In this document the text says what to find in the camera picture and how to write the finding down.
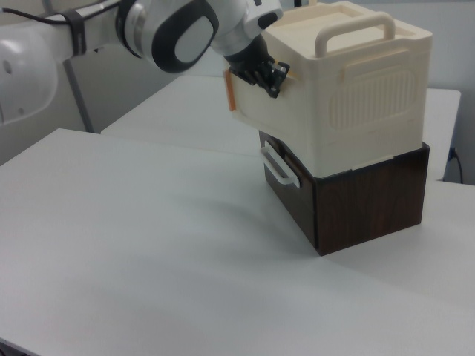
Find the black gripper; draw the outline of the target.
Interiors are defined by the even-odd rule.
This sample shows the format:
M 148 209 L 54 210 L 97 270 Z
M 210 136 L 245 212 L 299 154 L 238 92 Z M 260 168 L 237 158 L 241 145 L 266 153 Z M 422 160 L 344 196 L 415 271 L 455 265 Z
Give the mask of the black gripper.
M 280 86 L 289 72 L 289 65 L 275 62 L 269 55 L 262 35 L 255 37 L 241 52 L 224 56 L 229 63 L 229 70 L 250 85 L 263 88 L 267 94 L 276 99 Z

